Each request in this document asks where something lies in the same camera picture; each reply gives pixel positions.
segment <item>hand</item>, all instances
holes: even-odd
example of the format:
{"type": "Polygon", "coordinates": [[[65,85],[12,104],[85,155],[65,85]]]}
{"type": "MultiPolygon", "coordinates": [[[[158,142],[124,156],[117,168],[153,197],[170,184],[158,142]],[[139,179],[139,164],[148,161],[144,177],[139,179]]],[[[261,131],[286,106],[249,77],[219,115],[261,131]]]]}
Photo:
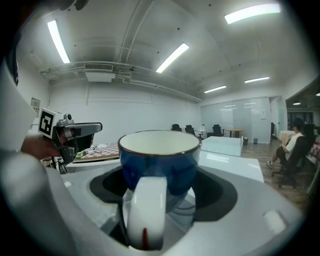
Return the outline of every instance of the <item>hand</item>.
{"type": "MultiPolygon", "coordinates": [[[[65,134],[60,134],[59,138],[62,144],[65,144],[68,141],[65,134]]],[[[27,135],[23,141],[21,151],[32,155],[39,160],[48,157],[61,156],[59,150],[55,147],[52,141],[40,134],[27,135]]]]}

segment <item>person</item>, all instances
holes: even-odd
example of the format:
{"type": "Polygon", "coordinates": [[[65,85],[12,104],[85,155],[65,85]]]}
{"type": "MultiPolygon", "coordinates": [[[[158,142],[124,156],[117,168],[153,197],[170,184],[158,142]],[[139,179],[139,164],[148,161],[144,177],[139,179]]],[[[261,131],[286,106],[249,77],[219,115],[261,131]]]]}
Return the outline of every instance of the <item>person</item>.
{"type": "MultiPolygon", "coordinates": [[[[68,140],[63,132],[59,133],[60,142],[63,145],[68,144],[68,140]]],[[[94,143],[94,135],[92,135],[91,145],[94,143]]],[[[41,134],[28,134],[22,143],[21,152],[34,156],[41,160],[48,157],[60,157],[61,154],[52,140],[41,134]]]]}
{"type": "Polygon", "coordinates": [[[280,159],[280,163],[282,165],[285,165],[287,162],[286,154],[289,154],[294,149],[297,138],[300,136],[304,136],[301,131],[304,126],[304,121],[301,118],[296,118],[293,121],[293,130],[295,132],[295,135],[291,137],[287,145],[281,144],[279,148],[276,150],[275,154],[273,155],[272,159],[270,161],[266,162],[266,165],[270,167],[271,169],[274,167],[274,162],[277,161],[277,159],[280,159]]]}

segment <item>mug handle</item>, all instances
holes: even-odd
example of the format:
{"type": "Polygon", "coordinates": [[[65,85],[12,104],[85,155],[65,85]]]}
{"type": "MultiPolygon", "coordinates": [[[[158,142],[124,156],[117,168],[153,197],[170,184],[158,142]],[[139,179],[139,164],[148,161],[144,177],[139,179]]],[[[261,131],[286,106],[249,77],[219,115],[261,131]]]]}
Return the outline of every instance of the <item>mug handle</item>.
{"type": "Polygon", "coordinates": [[[161,250],[166,217],[167,178],[141,177],[127,220],[129,244],[138,250],[161,250]]]}

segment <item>office chair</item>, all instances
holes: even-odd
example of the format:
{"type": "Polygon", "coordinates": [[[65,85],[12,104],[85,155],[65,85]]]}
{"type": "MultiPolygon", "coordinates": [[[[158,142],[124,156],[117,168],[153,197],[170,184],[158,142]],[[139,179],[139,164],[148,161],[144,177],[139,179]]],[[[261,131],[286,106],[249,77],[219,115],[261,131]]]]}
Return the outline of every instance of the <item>office chair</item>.
{"type": "Polygon", "coordinates": [[[221,126],[219,124],[214,124],[212,129],[213,129],[213,133],[211,134],[211,136],[222,137],[225,135],[225,129],[222,129],[222,133],[221,133],[221,126]]]}
{"type": "Polygon", "coordinates": [[[271,177],[273,177],[275,174],[283,176],[278,185],[279,188],[282,187],[286,178],[289,178],[292,182],[293,188],[296,188],[297,182],[295,176],[302,169],[306,159],[306,155],[310,151],[311,146],[312,144],[306,136],[300,136],[299,138],[297,138],[289,160],[285,164],[280,162],[280,164],[282,164],[280,171],[273,171],[271,173],[271,177]]]}
{"type": "Polygon", "coordinates": [[[188,134],[192,134],[192,135],[196,136],[196,134],[195,134],[195,129],[193,129],[193,128],[190,127],[190,126],[191,126],[191,125],[186,125],[186,126],[185,126],[185,132],[188,133],[188,134]]]}
{"type": "Polygon", "coordinates": [[[276,127],[276,125],[272,122],[271,123],[271,137],[272,137],[272,134],[275,133],[275,127],[276,127]]]}
{"type": "Polygon", "coordinates": [[[178,132],[182,132],[182,128],[180,128],[179,124],[173,124],[171,131],[178,131],[178,132]]]}

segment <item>white shirt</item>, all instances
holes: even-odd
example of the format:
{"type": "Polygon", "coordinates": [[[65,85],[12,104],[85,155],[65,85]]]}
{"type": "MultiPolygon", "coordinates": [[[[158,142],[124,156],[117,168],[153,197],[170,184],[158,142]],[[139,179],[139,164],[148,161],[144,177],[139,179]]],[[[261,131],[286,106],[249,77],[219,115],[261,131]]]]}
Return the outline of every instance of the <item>white shirt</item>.
{"type": "Polygon", "coordinates": [[[296,142],[297,142],[297,139],[300,137],[300,136],[303,136],[301,134],[301,132],[297,133],[296,135],[293,135],[288,143],[288,145],[286,146],[286,150],[288,150],[288,152],[291,152],[295,145],[296,145],[296,142]]]}

